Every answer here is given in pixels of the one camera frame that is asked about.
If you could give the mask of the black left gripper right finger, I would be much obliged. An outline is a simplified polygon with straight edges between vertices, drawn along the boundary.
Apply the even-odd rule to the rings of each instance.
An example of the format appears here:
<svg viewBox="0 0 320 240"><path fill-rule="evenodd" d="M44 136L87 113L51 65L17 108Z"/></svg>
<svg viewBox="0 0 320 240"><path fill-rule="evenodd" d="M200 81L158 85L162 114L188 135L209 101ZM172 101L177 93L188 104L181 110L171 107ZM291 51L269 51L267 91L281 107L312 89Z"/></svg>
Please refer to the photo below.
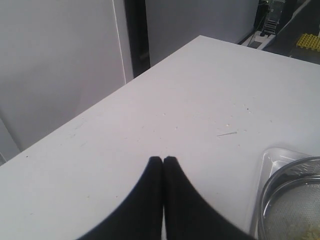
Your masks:
<svg viewBox="0 0 320 240"><path fill-rule="evenodd" d="M168 240L253 240L197 192L178 160L163 160L163 205Z"/></svg>

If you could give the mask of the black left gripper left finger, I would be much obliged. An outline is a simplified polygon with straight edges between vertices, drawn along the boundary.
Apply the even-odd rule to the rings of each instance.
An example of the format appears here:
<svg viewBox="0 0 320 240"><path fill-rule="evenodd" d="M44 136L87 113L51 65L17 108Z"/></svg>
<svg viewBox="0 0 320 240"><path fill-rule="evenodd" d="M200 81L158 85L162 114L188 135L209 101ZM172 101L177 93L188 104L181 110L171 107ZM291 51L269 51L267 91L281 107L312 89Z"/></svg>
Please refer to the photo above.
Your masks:
<svg viewBox="0 0 320 240"><path fill-rule="evenodd" d="M160 240L163 224L163 162L147 165L125 200L81 240Z"/></svg>

